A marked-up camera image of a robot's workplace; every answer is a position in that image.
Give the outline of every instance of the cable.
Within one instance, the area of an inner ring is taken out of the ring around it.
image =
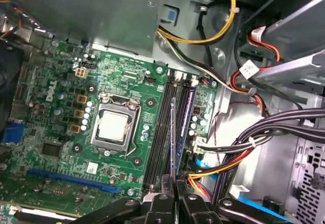
[[[178,59],[180,59],[181,61],[187,63],[188,65],[196,68],[197,70],[199,70],[201,72],[204,72],[205,74],[208,74],[213,79],[215,79],[216,81],[218,81],[222,86],[224,86],[225,88],[231,90],[232,92],[240,93],[240,94],[248,94],[247,92],[242,92],[240,90],[235,90],[235,89],[231,88],[230,86],[228,86],[226,84],[226,82],[220,77],[220,75],[217,74],[216,71],[213,70],[212,68],[207,68],[207,69],[206,68],[203,68],[202,67],[203,64],[200,64],[197,61],[194,61],[194,60],[191,60],[191,59],[184,58],[185,55],[180,51],[180,49],[177,47],[177,45],[173,41],[169,41],[168,39],[166,39],[160,32],[158,32],[158,34],[170,46],[170,48],[172,49],[172,51],[174,52],[174,54],[177,56]]]
[[[221,38],[226,33],[226,31],[230,28],[230,26],[233,23],[233,20],[234,20],[234,17],[235,17],[235,13],[237,13],[237,12],[238,12],[238,9],[236,8],[236,0],[231,0],[230,15],[229,15],[229,19],[227,20],[227,22],[225,23],[225,25],[213,37],[208,38],[208,39],[204,39],[204,40],[188,40],[188,39],[183,39],[183,38],[176,37],[176,36],[170,34],[169,32],[165,32],[160,27],[159,27],[158,30],[166,38],[168,38],[170,40],[173,40],[173,41],[176,41],[176,42],[180,42],[180,43],[186,43],[186,44],[205,44],[205,43],[208,43],[208,42],[214,42],[214,41],[218,40],[219,38]]]

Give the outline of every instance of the blue pcie slot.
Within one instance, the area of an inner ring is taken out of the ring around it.
[[[181,159],[182,159],[182,154],[185,146],[185,140],[186,140],[186,135],[187,135],[187,130],[188,130],[188,125],[192,113],[192,107],[194,103],[194,98],[195,98],[195,92],[196,92],[195,87],[191,87],[189,91],[189,95],[187,98],[186,102],[186,110],[184,113],[184,117],[182,119],[182,127],[181,127],[181,134],[179,139],[177,139],[177,147],[176,147],[176,172],[178,172],[178,169],[180,167]]]
[[[95,181],[91,181],[91,180],[82,179],[79,177],[71,177],[71,176],[66,176],[63,174],[52,173],[52,172],[47,172],[47,171],[42,171],[42,170],[37,170],[37,169],[27,170],[27,175],[46,177],[46,178],[50,178],[53,180],[61,180],[61,181],[71,182],[71,183],[85,185],[85,186],[89,186],[89,187],[95,187],[95,188],[99,188],[102,191],[111,192],[114,194],[119,193],[121,191],[121,187],[110,187],[110,186],[107,186],[106,184],[103,184],[100,182],[95,182]]]

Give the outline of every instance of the white label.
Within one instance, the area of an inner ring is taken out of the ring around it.
[[[57,81],[50,82],[49,90],[47,91],[47,96],[45,99],[47,102],[53,101],[53,95],[54,95],[54,91],[56,89],[56,84],[57,84]]]
[[[257,29],[254,29],[250,34],[250,37],[252,38],[252,40],[261,43],[262,42],[262,34],[264,33],[265,29],[266,29],[266,26],[262,26]]]
[[[244,78],[249,79],[259,71],[259,68],[251,60],[248,60],[241,68],[239,68],[239,71]]]
[[[240,192],[249,192],[249,190],[243,185],[232,185],[229,191],[235,199],[239,198]]]
[[[87,167],[87,173],[96,174],[97,168],[98,168],[98,164],[89,162]]]

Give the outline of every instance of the capacitor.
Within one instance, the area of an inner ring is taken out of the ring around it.
[[[58,116],[58,115],[60,115],[62,112],[63,112],[63,109],[62,109],[61,107],[57,107],[57,108],[54,109],[53,114],[54,114],[55,116]]]
[[[149,126],[148,124],[144,124],[144,125],[143,125],[143,129],[144,129],[145,131],[148,131],[148,130],[150,129],[150,126]]]
[[[116,176],[111,176],[110,178],[110,185],[115,185],[117,183],[117,177]]]
[[[193,116],[192,117],[192,121],[194,121],[194,122],[198,121],[198,117],[197,116]]]
[[[201,121],[200,121],[200,125],[201,125],[201,126],[206,126],[206,125],[207,125],[207,122],[206,122],[205,120],[201,120]]]
[[[28,103],[28,106],[29,106],[29,107],[34,107],[34,105],[36,105],[36,103],[37,103],[37,102],[32,102],[32,101],[31,101],[31,102]]]
[[[188,135],[194,136],[195,132],[193,130],[188,131]]]
[[[88,113],[83,114],[83,118],[88,119],[90,115]]]
[[[197,125],[196,125],[195,123],[191,123],[191,124],[189,125],[189,127],[190,127],[191,129],[196,129],[196,128],[197,128]]]
[[[206,119],[206,120],[209,120],[210,115],[208,113],[204,113],[203,114],[203,118]]]
[[[61,84],[63,87],[65,87],[65,86],[68,86],[68,85],[70,84],[70,81],[68,81],[68,80],[66,80],[66,79],[62,79],[62,80],[60,81],[60,84]]]
[[[57,95],[57,98],[58,98],[59,100],[63,100],[63,99],[66,98],[66,97],[67,97],[67,94],[64,93],[64,92],[61,92],[61,93],[59,93],[59,94]]]
[[[149,138],[149,134],[148,134],[147,132],[143,133],[142,136],[143,136],[145,139]]]
[[[44,110],[45,109],[45,105],[43,105],[43,104],[35,104],[34,105],[34,108],[36,110]]]
[[[88,106],[88,107],[92,107],[92,106],[93,106],[93,102],[92,102],[92,101],[88,101],[88,102],[87,102],[87,106]]]
[[[51,51],[49,51],[49,50],[45,50],[44,51],[44,55],[47,56],[47,57],[49,57],[49,58],[53,58],[54,57],[53,53]]]

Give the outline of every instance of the chip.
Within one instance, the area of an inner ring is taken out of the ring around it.
[[[128,115],[104,111],[98,127],[98,137],[122,142],[127,127]]]
[[[77,118],[82,118],[83,117],[83,111],[75,110],[75,112],[73,113],[73,116],[77,117]]]
[[[77,102],[81,104],[86,104],[87,103],[87,96],[79,94],[77,96]]]
[[[75,51],[75,48],[73,46],[68,46],[67,47],[67,51],[68,52],[74,52]]]
[[[193,114],[199,115],[200,112],[201,112],[201,108],[198,107],[198,106],[194,106],[194,108],[193,108]]]
[[[36,135],[36,129],[32,129],[32,130],[30,130],[30,135],[31,136],[35,136]]]
[[[68,80],[74,80],[75,79],[75,75],[73,73],[68,73],[67,79]]]
[[[61,155],[62,146],[53,143],[44,143],[42,148],[42,154],[59,157]]]
[[[80,126],[72,124],[70,126],[70,131],[73,132],[73,133],[78,134],[80,132]]]

